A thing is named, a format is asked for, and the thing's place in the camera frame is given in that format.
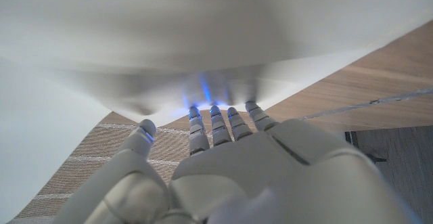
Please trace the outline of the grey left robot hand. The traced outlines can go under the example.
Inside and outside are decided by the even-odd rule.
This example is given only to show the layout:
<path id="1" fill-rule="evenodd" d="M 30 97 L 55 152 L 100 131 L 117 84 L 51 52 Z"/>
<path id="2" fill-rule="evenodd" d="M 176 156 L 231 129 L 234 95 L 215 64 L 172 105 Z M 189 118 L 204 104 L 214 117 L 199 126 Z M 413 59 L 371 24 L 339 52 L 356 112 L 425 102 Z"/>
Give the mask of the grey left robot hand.
<path id="1" fill-rule="evenodd" d="M 419 223 L 360 150 L 257 104 L 189 110 L 189 156 L 169 183 L 149 164 L 156 127 L 141 121 L 61 207 L 56 223 Z"/>

